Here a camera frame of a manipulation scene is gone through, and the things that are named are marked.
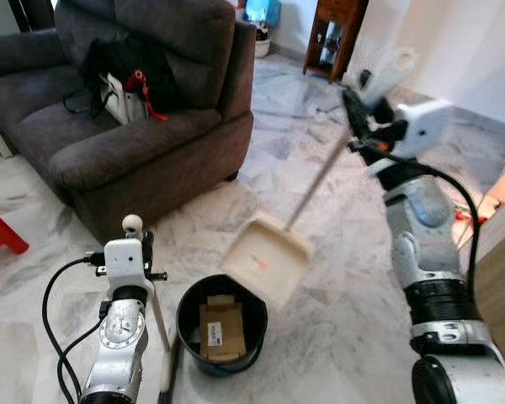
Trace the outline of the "white tote bag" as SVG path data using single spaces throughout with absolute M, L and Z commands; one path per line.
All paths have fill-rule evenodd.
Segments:
M 147 101 L 142 96 L 142 91 L 135 88 L 132 92 L 125 91 L 125 85 L 114 76 L 101 76 L 103 81 L 101 97 L 104 108 L 115 120 L 122 125 L 148 118 Z

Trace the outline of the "dark grey sofa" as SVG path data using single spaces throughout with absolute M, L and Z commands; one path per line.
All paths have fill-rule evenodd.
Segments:
M 57 0 L 54 27 L 0 37 L 0 135 L 100 242 L 240 172 L 252 138 L 255 37 L 228 0 Z M 128 124 L 85 104 L 95 42 L 159 44 L 180 108 Z

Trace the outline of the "black plastic bucket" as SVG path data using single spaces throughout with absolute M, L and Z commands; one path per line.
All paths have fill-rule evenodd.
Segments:
M 202 357 L 201 316 L 199 307 L 206 303 L 207 296 L 234 295 L 242 304 L 242 327 L 247 353 L 237 360 L 214 363 Z M 260 297 L 250 292 L 228 274 L 213 274 L 203 278 L 183 294 L 177 308 L 177 331 L 180 345 L 194 357 L 194 364 L 203 373 L 211 376 L 227 377 L 245 372 L 253 367 L 261 351 L 267 334 L 268 307 Z

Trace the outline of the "large brown cardboard box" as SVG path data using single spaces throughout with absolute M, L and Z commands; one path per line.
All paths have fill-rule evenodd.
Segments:
M 247 353 L 242 327 L 242 304 L 234 295 L 207 296 L 199 307 L 202 357 L 220 363 Z

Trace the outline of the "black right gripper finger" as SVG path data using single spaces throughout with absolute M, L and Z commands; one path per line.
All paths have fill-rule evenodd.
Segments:
M 375 109 L 369 108 L 361 100 L 359 93 L 346 84 L 341 86 L 341 103 L 345 108 L 346 120 L 353 135 L 370 136 L 372 130 L 369 119 Z

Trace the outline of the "beige long-handled broom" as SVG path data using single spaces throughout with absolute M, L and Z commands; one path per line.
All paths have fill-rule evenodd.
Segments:
M 144 226 L 142 226 L 142 218 L 139 215 L 127 215 L 122 220 L 122 228 L 125 230 L 125 237 L 134 237 L 141 239 L 144 236 Z M 162 345 L 164 347 L 167 361 L 161 369 L 160 390 L 157 396 L 157 404 L 173 404 L 174 403 L 174 382 L 179 365 L 178 353 L 174 350 L 174 338 L 168 333 L 167 323 L 163 316 L 163 307 L 157 295 L 156 289 L 152 289 L 150 293 L 150 307 L 152 315 L 155 316 L 157 333 L 159 333 Z

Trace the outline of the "dark wooden shelf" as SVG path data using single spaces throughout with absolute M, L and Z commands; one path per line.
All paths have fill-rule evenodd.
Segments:
M 302 73 L 318 74 L 329 83 L 348 70 L 370 0 L 317 0 Z

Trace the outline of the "small white round appliance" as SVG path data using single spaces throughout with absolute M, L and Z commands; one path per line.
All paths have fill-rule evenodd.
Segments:
M 268 56 L 271 47 L 271 27 L 267 22 L 256 22 L 255 58 Z

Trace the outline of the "light blue container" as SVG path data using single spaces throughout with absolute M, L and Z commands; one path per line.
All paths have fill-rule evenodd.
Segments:
M 248 22 L 264 22 L 268 26 L 277 26 L 280 20 L 282 3 L 280 0 L 246 0 L 244 19 Z

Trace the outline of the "beige long-handled dustpan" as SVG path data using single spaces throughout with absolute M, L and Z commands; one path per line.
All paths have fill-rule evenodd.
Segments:
M 355 89 L 369 108 L 379 108 L 386 95 L 410 76 L 416 60 L 414 49 L 397 47 L 384 53 L 372 68 L 344 78 L 341 86 Z M 295 230 L 296 221 L 314 199 L 350 138 L 351 135 L 341 135 L 337 139 L 286 220 L 260 210 L 242 224 L 222 259 L 223 273 L 272 306 L 282 307 L 290 300 L 302 284 L 311 259 L 311 244 Z

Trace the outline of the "black bag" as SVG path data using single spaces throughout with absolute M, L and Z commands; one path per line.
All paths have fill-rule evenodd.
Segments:
M 186 108 L 163 46 L 137 37 L 94 40 L 78 70 L 82 86 L 64 97 L 63 107 L 69 113 L 88 113 L 92 118 L 107 112 L 101 97 L 103 81 L 99 77 L 110 74 L 125 84 L 135 69 L 145 73 L 150 101 L 158 113 L 167 116 Z

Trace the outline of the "light wooden cabinet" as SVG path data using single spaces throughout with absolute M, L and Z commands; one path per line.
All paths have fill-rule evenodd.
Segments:
M 485 220 L 476 243 L 476 303 L 505 359 L 505 169 L 481 199 L 479 213 Z

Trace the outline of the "red tassel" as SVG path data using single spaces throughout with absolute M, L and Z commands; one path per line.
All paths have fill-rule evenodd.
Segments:
M 141 69 L 135 69 L 130 78 L 123 85 L 123 92 L 125 93 L 141 93 L 141 103 L 142 108 L 155 120 L 160 120 L 161 122 L 167 122 L 169 118 L 163 114 L 158 113 L 155 108 L 152 107 L 152 101 L 150 101 L 150 88 L 147 85 L 147 77 Z

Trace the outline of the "red item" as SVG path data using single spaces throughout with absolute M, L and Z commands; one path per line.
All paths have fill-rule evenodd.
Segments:
M 458 222 L 471 222 L 471 211 L 469 205 L 463 199 L 453 200 L 454 219 Z M 488 219 L 495 215 L 496 211 L 502 204 L 498 199 L 480 199 L 476 200 L 476 208 L 478 208 L 478 222 L 484 224 Z

